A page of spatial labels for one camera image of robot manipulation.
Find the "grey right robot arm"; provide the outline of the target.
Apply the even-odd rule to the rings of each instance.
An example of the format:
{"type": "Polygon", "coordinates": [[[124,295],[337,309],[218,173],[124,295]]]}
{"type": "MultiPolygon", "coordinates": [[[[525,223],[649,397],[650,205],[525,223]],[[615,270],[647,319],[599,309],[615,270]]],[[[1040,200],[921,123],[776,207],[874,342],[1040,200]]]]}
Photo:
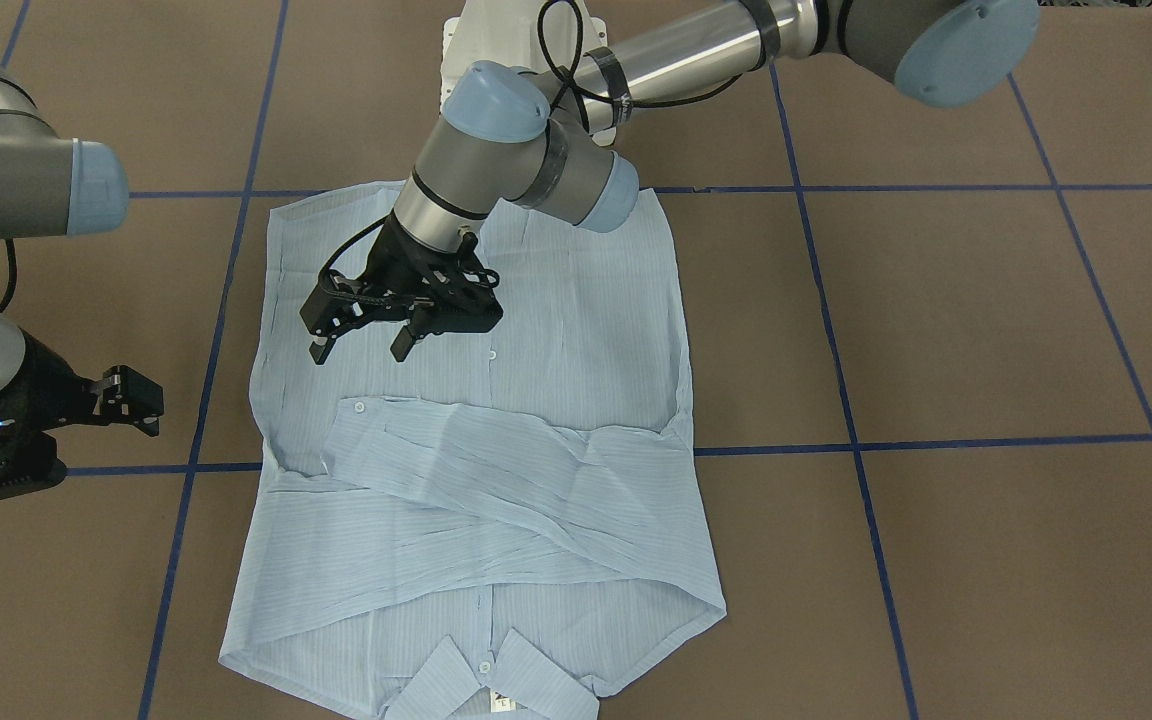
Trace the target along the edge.
{"type": "MultiPolygon", "coordinates": [[[[0,240],[114,232],[129,200],[115,152],[58,135],[0,63],[0,240]]],[[[0,501],[65,480],[52,430],[127,425],[156,437],[164,410],[160,384],[127,365],[82,377],[0,306],[0,501]]]]}

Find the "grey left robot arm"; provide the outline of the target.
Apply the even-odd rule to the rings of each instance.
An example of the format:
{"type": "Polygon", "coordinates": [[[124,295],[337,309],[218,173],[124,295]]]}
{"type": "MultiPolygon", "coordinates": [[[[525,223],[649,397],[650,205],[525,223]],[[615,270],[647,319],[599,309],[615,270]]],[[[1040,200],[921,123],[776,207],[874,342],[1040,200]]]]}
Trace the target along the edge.
{"type": "Polygon", "coordinates": [[[594,142],[650,109],[722,94],[781,58],[846,56],[931,108],[1000,85],[1033,45],[1036,1],[723,1],[622,41],[573,46],[541,70],[477,60],[452,88],[357,276],[329,256],[301,306],[317,365],[343,334],[396,323],[402,363],[431,334],[492,331],[499,275],[477,258],[502,202],[584,232],[614,232],[639,194],[634,165],[594,142]]]}

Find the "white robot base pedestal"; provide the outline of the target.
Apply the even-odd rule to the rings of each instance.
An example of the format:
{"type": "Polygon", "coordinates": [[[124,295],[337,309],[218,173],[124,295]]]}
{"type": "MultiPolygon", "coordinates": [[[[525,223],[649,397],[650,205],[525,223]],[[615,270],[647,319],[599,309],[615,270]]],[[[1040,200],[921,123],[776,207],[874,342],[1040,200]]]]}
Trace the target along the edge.
{"type": "Polygon", "coordinates": [[[529,83],[541,73],[538,26],[552,33],[554,54],[608,50],[602,18],[558,10],[539,22],[540,9],[539,1],[467,1],[444,23],[440,126],[422,161],[465,164],[475,152],[517,150],[541,136],[545,109],[529,83]]]}

